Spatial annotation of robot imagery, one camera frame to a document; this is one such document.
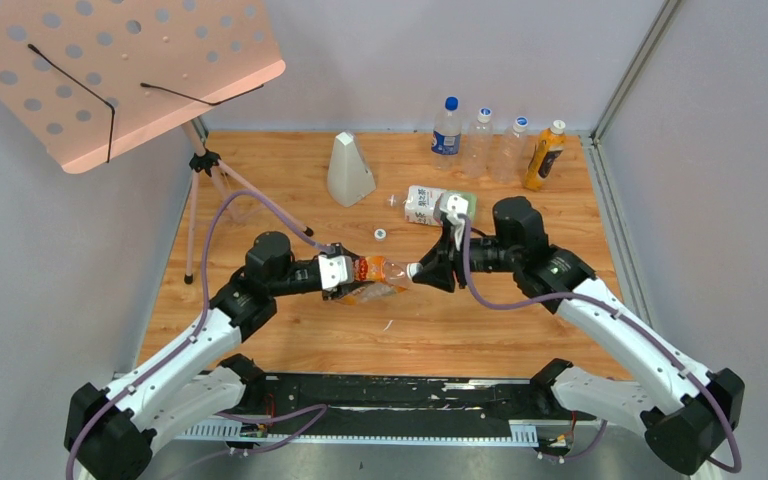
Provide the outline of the white bottle cap green print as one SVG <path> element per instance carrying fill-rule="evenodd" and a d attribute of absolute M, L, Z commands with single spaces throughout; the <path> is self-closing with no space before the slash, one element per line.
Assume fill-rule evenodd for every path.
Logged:
<path fill-rule="evenodd" d="M 423 266 L 419 262 L 409 263 L 406 266 L 406 274 L 410 279 L 413 279 L 423 269 Z"/>

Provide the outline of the orange label plastic bottle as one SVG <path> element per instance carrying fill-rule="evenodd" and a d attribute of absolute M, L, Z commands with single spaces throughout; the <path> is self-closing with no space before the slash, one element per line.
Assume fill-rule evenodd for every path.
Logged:
<path fill-rule="evenodd" d="M 360 257 L 355 265 L 356 278 L 361 281 L 361 286 L 336 301 L 345 305 L 359 305 L 407 291 L 413 285 L 413 279 L 406 274 L 408 264 L 384 256 Z"/>

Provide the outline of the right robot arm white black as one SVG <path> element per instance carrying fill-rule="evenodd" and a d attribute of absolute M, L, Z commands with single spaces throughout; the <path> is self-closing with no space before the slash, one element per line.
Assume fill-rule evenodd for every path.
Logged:
<path fill-rule="evenodd" d="M 713 371 L 664 340 L 627 308 L 573 252 L 553 245 L 541 214 L 522 196 L 498 201 L 495 231 L 475 236 L 468 201 L 448 192 L 433 208 L 441 235 L 412 279 L 446 292 L 476 294 L 478 273 L 508 273 L 521 306 L 539 305 L 586 333 L 629 374 L 627 381 L 589 374 L 556 359 L 535 377 L 531 403 L 544 417 L 583 412 L 643 438 L 676 472 L 716 463 L 727 446 L 728 473 L 743 467 L 735 436 L 745 385 L 732 370 Z"/>

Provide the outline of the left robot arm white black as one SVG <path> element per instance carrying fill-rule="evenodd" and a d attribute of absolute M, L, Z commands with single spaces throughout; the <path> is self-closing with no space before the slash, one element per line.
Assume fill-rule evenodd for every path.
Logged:
<path fill-rule="evenodd" d="M 280 296 L 336 299 L 355 285 L 358 255 L 341 244 L 296 259 L 289 238 L 259 235 L 244 265 L 177 338 L 103 388 L 87 383 L 70 400 L 65 476 L 82 466 L 96 479 L 136 479 L 153 457 L 200 421 L 236 406 L 258 411 L 266 386 L 253 362 L 236 354 L 205 377 L 220 355 L 249 339 L 277 312 Z"/>

